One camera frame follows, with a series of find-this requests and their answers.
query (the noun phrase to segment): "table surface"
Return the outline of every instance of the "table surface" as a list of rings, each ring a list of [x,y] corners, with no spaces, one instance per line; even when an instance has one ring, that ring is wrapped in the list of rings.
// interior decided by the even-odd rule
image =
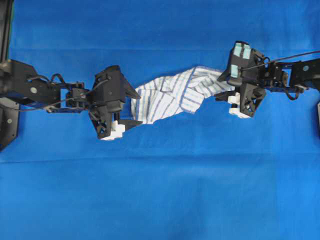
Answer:
[[[10,58],[88,88],[120,65],[138,87],[224,70],[236,40],[271,59],[319,50],[319,22],[316,0],[16,0]],[[22,113],[0,154],[0,239],[319,239],[319,100],[268,92],[240,119],[211,97],[112,142],[87,112]]]

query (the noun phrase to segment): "blue striped fabric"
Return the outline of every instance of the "blue striped fabric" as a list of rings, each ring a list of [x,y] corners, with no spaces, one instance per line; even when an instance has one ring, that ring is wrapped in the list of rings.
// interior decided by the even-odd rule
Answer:
[[[196,66],[174,76],[158,77],[136,88],[141,99],[131,100],[132,116],[153,124],[181,112],[194,114],[204,99],[234,90],[226,82],[217,81],[220,75],[219,70]]]

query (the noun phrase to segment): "teal sticker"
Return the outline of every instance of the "teal sticker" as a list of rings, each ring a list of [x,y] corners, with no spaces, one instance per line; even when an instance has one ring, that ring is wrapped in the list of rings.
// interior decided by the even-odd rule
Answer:
[[[240,57],[241,50],[242,50],[242,45],[241,43],[237,42],[234,46],[233,54]]]
[[[231,64],[231,77],[237,78],[238,77],[238,66]]]
[[[250,59],[251,47],[249,45],[244,45],[243,58]]]

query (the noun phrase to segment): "cable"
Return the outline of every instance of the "cable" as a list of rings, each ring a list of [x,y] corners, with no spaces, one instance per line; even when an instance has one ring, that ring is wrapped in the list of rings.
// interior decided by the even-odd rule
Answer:
[[[318,54],[318,53],[320,53],[320,50],[318,50],[318,51],[309,51],[309,52],[300,53],[300,54],[297,54],[297,55],[281,57],[281,58],[277,58],[277,59],[272,60],[272,61],[261,63],[259,65],[254,65],[254,66],[251,66],[251,67],[242,68],[241,70],[246,71],[246,70],[262,67],[264,65],[271,64],[271,63],[274,63],[274,62],[278,62],[278,61],[281,61],[281,60],[293,59],[293,58],[297,58],[297,57],[301,57],[301,56],[305,56],[305,55]]]
[[[289,94],[289,92],[288,92],[288,90],[287,90],[286,88],[284,89],[284,92],[285,92],[286,96],[288,97],[288,99],[290,99],[291,101],[297,100],[298,97],[299,97],[299,94],[300,94],[300,93],[297,91],[297,92],[295,93],[295,97],[293,97],[293,96],[291,96],[291,95]]]
[[[57,101],[55,103],[52,103],[52,104],[48,104],[46,106],[42,106],[42,107],[36,107],[36,108],[31,108],[31,109],[15,109],[15,108],[12,108],[12,107],[9,107],[9,106],[5,106],[3,104],[0,103],[0,107],[4,108],[4,109],[9,109],[9,110],[13,110],[13,111],[16,111],[16,112],[31,112],[31,111],[36,111],[36,110],[42,110],[42,109],[45,109],[45,108],[48,108],[48,107],[53,107],[54,105],[57,105],[57,104],[61,104],[63,102],[67,102],[67,101],[70,101],[70,100],[74,100],[74,99],[80,99],[82,96],[87,96],[89,94],[91,94],[92,92],[94,92],[99,86],[101,86],[102,84],[108,82],[109,80],[106,79],[106,80],[103,80],[101,82],[99,82],[92,90],[90,91],[87,91],[86,93],[82,93],[80,95],[80,97],[70,97],[70,98],[65,98],[61,101]]]

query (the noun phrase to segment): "screw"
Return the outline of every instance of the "screw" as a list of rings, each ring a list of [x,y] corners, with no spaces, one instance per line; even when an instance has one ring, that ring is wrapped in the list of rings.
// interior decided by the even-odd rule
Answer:
[[[30,88],[30,92],[32,92],[33,94],[36,94],[38,90],[33,86]]]

